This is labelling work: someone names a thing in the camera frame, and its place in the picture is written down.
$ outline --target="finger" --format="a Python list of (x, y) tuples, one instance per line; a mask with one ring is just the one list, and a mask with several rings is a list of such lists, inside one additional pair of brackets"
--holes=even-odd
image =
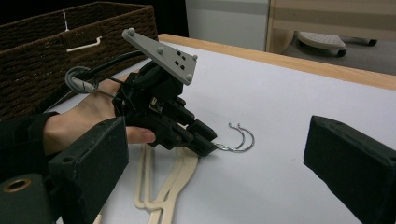
[(128, 143), (152, 143), (155, 141), (155, 134), (149, 129), (138, 127), (126, 127)]

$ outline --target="white table surface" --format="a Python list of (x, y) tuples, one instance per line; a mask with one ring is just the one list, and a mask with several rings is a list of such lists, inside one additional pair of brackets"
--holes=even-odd
[[(249, 152), (218, 150), (199, 160), (177, 199), (174, 223), (360, 223), (303, 164), (309, 122), (312, 115), (336, 119), (395, 149), (396, 91), (169, 45), (199, 57), (181, 97), (217, 132), (214, 142), (238, 145), (241, 137), (228, 122), (241, 123), (256, 137)], [(63, 112), (82, 97), (54, 110)], [(149, 223), (149, 212), (134, 207), (139, 147), (130, 145), (130, 162), (102, 223)], [(155, 148), (154, 192), (174, 156), (174, 150)]]

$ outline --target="floor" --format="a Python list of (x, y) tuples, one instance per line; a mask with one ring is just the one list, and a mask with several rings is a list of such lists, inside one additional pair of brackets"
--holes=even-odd
[(396, 42), (381, 41), (370, 47), (369, 39), (340, 36), (346, 43), (346, 55), (337, 57), (337, 50), (302, 46), (295, 35), (290, 46), (282, 53), (290, 57), (331, 63), (396, 76)]

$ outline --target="wicker basket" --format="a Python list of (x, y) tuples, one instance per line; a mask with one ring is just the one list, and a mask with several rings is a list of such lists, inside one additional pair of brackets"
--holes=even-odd
[[(93, 68), (136, 50), (121, 36), (130, 27), (157, 40), (153, 7), (96, 2), (0, 26), (0, 119), (34, 114), (44, 99), (64, 85), (70, 68)], [(66, 51), (95, 42), (99, 36), (98, 46)], [(112, 76), (144, 59), (117, 64), (101, 75)]]

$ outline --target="wall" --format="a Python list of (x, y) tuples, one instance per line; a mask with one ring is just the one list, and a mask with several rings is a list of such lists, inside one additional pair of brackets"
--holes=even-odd
[(265, 49), (270, 0), (187, 0), (189, 35), (222, 44)]

